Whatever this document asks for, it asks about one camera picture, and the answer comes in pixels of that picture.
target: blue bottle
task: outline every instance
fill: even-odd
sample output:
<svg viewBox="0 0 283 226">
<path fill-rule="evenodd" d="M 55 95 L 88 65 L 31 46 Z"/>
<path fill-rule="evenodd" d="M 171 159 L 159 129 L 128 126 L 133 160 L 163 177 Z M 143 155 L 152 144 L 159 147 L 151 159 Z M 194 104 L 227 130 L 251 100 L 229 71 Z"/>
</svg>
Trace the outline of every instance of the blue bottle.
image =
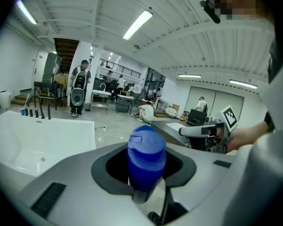
<svg viewBox="0 0 283 226">
<path fill-rule="evenodd" d="M 129 181 L 134 190 L 153 190 L 166 163 L 166 140 L 150 126 L 139 126 L 128 142 Z"/>
</svg>

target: balcony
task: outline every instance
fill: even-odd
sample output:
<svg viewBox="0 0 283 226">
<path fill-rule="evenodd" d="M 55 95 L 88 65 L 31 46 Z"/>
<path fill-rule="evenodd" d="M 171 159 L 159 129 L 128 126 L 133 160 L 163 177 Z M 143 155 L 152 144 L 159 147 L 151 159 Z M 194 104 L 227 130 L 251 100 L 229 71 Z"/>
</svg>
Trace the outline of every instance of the balcony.
<svg viewBox="0 0 283 226">
<path fill-rule="evenodd" d="M 92 65 L 93 59 L 94 59 L 94 57 L 90 56 L 91 65 Z M 137 79 L 139 79 L 140 75 L 141 75 L 139 72 L 137 72 L 135 70 L 131 70 L 127 67 L 124 67 L 124 66 L 119 65 L 119 64 L 112 63 L 111 61 L 107 61 L 107 60 L 104 60 L 104 59 L 99 60 L 98 66 L 109 68 L 112 71 L 117 71 L 118 73 L 122 73 L 124 75 L 130 75 L 130 76 L 135 77 Z"/>
</svg>

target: white bean bag chair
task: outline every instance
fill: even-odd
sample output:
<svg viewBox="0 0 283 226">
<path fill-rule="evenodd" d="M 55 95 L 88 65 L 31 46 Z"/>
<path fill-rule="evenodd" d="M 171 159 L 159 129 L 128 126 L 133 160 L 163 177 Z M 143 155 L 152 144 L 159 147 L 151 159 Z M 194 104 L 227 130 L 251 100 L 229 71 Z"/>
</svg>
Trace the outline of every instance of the white bean bag chair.
<svg viewBox="0 0 283 226">
<path fill-rule="evenodd" d="M 164 111 L 170 118 L 175 118 L 177 116 L 177 111 L 171 107 L 166 108 Z"/>
</svg>

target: bathtub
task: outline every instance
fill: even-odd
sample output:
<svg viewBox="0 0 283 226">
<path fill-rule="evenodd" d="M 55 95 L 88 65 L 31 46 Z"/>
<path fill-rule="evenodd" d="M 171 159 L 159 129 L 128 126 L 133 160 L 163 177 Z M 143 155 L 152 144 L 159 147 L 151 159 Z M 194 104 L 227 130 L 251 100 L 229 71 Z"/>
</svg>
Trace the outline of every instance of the bathtub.
<svg viewBox="0 0 283 226">
<path fill-rule="evenodd" d="M 0 185 L 17 194 L 59 161 L 95 149 L 94 122 L 0 115 Z"/>
</svg>

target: gray tile floor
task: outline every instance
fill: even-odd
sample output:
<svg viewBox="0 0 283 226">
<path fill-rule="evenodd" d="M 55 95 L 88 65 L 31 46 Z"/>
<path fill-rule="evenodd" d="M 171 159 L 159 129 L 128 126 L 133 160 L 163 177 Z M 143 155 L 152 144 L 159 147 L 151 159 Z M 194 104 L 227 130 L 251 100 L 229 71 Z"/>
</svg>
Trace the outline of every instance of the gray tile floor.
<svg viewBox="0 0 283 226">
<path fill-rule="evenodd" d="M 22 108 L 22 106 L 12 105 L 9 110 L 20 112 L 20 108 Z M 33 103 L 31 103 L 30 108 L 34 109 Z M 0 109 L 0 115 L 5 111 L 6 110 Z M 46 106 L 43 106 L 43 111 L 45 117 L 47 117 Z M 57 111 L 55 111 L 54 107 L 51 107 L 50 112 L 52 118 L 73 120 L 73 118 L 70 116 L 70 111 L 66 107 L 58 107 Z M 143 125 L 143 123 L 138 122 L 135 118 L 129 115 L 129 113 L 116 113 L 115 104 L 110 104 L 108 113 L 105 109 L 98 107 L 93 107 L 91 112 L 86 112 L 83 110 L 83 115 L 80 118 L 75 118 L 75 120 L 94 121 L 95 128 L 106 126 L 106 131 L 103 131 L 102 128 L 95 129 L 96 148 L 120 142 L 127 142 L 134 128 Z M 177 121 L 177 119 L 156 117 L 155 120 Z M 155 211 L 160 215 L 164 202 L 164 192 L 165 182 L 164 180 L 161 180 L 150 199 L 144 204 L 136 204 L 137 207 L 145 215 L 151 211 Z"/>
</svg>

